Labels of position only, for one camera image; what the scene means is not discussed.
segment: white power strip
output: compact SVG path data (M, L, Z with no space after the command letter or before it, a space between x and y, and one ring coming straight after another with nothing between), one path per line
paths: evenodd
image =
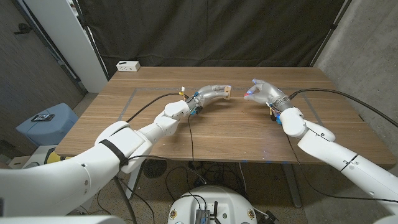
M141 67L138 61L120 61L116 66L121 72L136 72Z

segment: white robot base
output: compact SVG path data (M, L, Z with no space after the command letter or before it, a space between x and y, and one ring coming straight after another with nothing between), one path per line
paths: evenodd
M190 192L183 194L173 203L168 217L168 224L257 223L256 214L250 202L231 189L216 185L206 185L197 187Z

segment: white robotic arm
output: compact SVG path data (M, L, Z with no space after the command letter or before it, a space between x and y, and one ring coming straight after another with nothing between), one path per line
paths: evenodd
M132 172L181 117L199 113L230 86L206 86L186 101L166 105L155 121L136 131L124 121L106 128L91 149L62 162L22 170L0 169L0 217L66 215L102 189L120 170Z
M255 85L245 99L270 106L279 117L284 132L301 139L299 148L333 166L373 198L398 200L398 178L357 153L335 143L335 135L327 128L303 119L289 97L275 86L253 80ZM398 203L379 201L392 214L398 215Z

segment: blue container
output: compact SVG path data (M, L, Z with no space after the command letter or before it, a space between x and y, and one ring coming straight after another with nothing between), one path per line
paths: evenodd
M55 116L51 121L32 121L37 114L55 114ZM59 144L78 120L78 116L65 103L60 103L37 114L16 128L36 146Z

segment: black cable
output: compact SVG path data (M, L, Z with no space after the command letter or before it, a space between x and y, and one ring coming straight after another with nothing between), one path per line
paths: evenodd
M152 155L137 155L137 156L132 156L130 157L128 160L132 160L138 157L152 157L152 158L158 158L158 159L166 159L166 160L170 160L169 158L165 158L165 157L161 157L161 156L152 156Z
M127 209L129 210L131 219L133 220L132 222L133 222L133 223L137 223L136 215L134 214L134 211L132 210L130 201L129 201L129 199L127 198L127 195L124 193L124 190L123 190L123 188L122 188L122 185L120 184L120 181L119 181L118 177L117 177L117 176L114 176L114 177L113 177L113 180L114 180L114 183L116 184L116 186L117 186L118 189L119 189L119 192L120 192L120 194L121 194L121 196L122 196L122 199L123 199L124 203L125 203L126 206L127 206Z
M191 102L193 99L194 99L194 97L191 97L187 103Z
M169 175L170 175L170 173L171 173L172 171L174 171L174 170L176 170L176 169L178 169L178 168L183 168L183 169L185 169L185 173L186 173L186 177L187 177L188 193L189 193L190 195L192 195L192 193L191 193L191 191L190 191L190 188L191 188L191 187L189 186L189 182L188 182L188 170L187 170L186 167L178 166L178 167L176 167L176 168L170 170L169 173L167 173L166 178L165 178L166 189L167 189L169 195L171 196L171 198L173 199L173 202L175 202L175 199L174 199L174 197L173 197L173 195L172 195L172 193L171 193L171 191L170 191L170 189L169 189L169 186L167 185L167 178L169 177ZM198 204L199 204L199 209L200 209L200 203L199 203L198 199L197 199L196 197L194 197L194 198L195 198L195 200L198 202Z
M163 98L165 96L170 96L170 95L179 95L180 93L168 93L168 94L164 94L154 100L152 100L150 103L148 103L147 105L145 105L143 108L141 108L139 111L137 111L137 113L135 113L133 116L131 116L131 118L129 118L126 122L130 122L132 119L134 119L139 113L141 113L141 111L143 111L145 108L147 108L149 105L155 103L158 99Z
M80 208L84 209L84 211L87 213L87 215L89 215L90 213L87 211L87 209L85 209L83 206L79 206Z
M320 194L322 194L322 195L324 195L324 196L332 197L332 198L355 199L355 200L377 200L377 201L383 201L383 202L395 202L395 203L398 203L398 201L396 201L396 200L382 199L382 198L340 197L340 196L334 196L334 195L326 194L326 193L323 193L323 192L319 191L318 189L316 189L315 187L313 187L313 186L311 185L311 183L308 181L307 176L304 174L304 171L303 171L303 168L302 168L302 166L301 166L301 163L300 163L300 161L299 161L299 159L298 159L298 157L297 157L297 155L296 155L296 152L294 151L294 148L293 148L293 146L292 146L292 143L290 142L289 136L288 136L287 134L286 134L286 137L287 137L287 140L288 140L288 142L289 142L290 147L292 148L292 151L293 151L293 153L294 153L294 156L296 157L296 160L297 160L297 162L298 162L298 166L300 167L300 171L301 171L301 173L303 174L305 181L307 182L307 184L308 184L314 191L316 191L316 192L318 192L318 193L320 193Z
M104 212L106 212L108 215L112 215L107 209L103 208L103 207L100 205L100 193L101 193L101 191L102 191L102 189L98 191L98 195L97 195L97 204L98 204L98 206L99 206L102 210L104 210Z
M220 165L219 165L217 162L212 162L211 164L213 164L213 165L210 166L209 168L202 167L202 169L204 169L204 170L206 171L205 173L203 173L203 171L202 171L202 175L204 176L204 178L207 179L207 181L209 182L209 184L222 185L222 186L225 186L225 187L227 187L227 188L229 188L229 189L233 189L233 190L235 190L235 191L237 191L237 192L240 192L240 191L241 191L240 194L241 194L243 197L246 197L246 198L247 198L248 195L247 195L246 191L244 190L244 185L243 185L242 179L240 178L240 176L239 176L236 172L234 172L234 171L232 170L232 168L230 168L230 166L224 165L224 163L222 162L223 167L224 167L224 168L228 168L228 169L221 170L221 167L220 167ZM211 170L213 167L217 167L218 170ZM210 180L210 179L207 177L207 173L208 173L208 172L214 173L214 174L213 174L213 180ZM224 183L223 180L220 180L218 177L223 176L223 174L219 174L219 173L222 173L222 172L230 172L230 173L232 173L232 174L235 176L236 184L238 185L238 188L234 189L232 186L229 186L228 184Z
M207 209L206 200L205 200L202 196L190 194L190 195L183 195L183 196L179 197L178 199L180 199L180 198L185 198L185 197L195 197L195 198L196 198L196 197L200 197L200 198L205 202L205 210Z
M97 210L95 212L91 212L89 215L92 215L92 214L97 213L97 212L105 212L105 211L104 210Z
M139 196L139 195L136 194L133 190L131 190L131 188L130 188L124 181L122 181L119 177L118 177L118 180L119 180L120 183L122 183L125 187L127 187L127 189L129 189L129 191L131 191L131 193L133 193L135 196L137 196L138 198L140 198L140 199L149 207L150 211L152 212L152 218L153 218L153 221L154 221L154 224L155 224L155 213L154 213L154 210L152 209L152 207L151 207L141 196Z
M189 121L190 117L191 117L191 115L188 116L188 127L189 127L189 133L190 133L190 135L191 135L192 165L193 165L193 168L195 168L195 170L196 170L197 168L196 168L196 166L195 166L194 163L193 163L193 162L195 162L195 161L193 160L193 138L192 138L191 124L190 124L190 121Z
M353 101L355 101L355 102L367 107L368 109L372 110L373 112L377 113L378 115L382 116L384 119L388 120L388 122L390 122L391 124L393 124L395 127L398 128L398 123L397 122L395 122L393 119L389 118L387 115L385 115L384 113L380 112L376 108L372 107L371 105L369 105L369 104L367 104L367 103L365 103L365 102L363 102L363 101L361 101L361 100L359 100L359 99L357 99L357 98L355 98L355 97L353 97L353 96L351 96L351 95L349 95L347 93L343 93L343 92L340 92L340 91L337 91L337 90L329 90L329 89L323 89L323 88L308 88L308 89L295 91L294 93L292 93L289 96L289 99L293 99L297 94L305 92L305 91L325 91L325 92L336 93L336 94L345 96L345 97L347 97L347 98L349 98L349 99L351 99L351 100L353 100Z

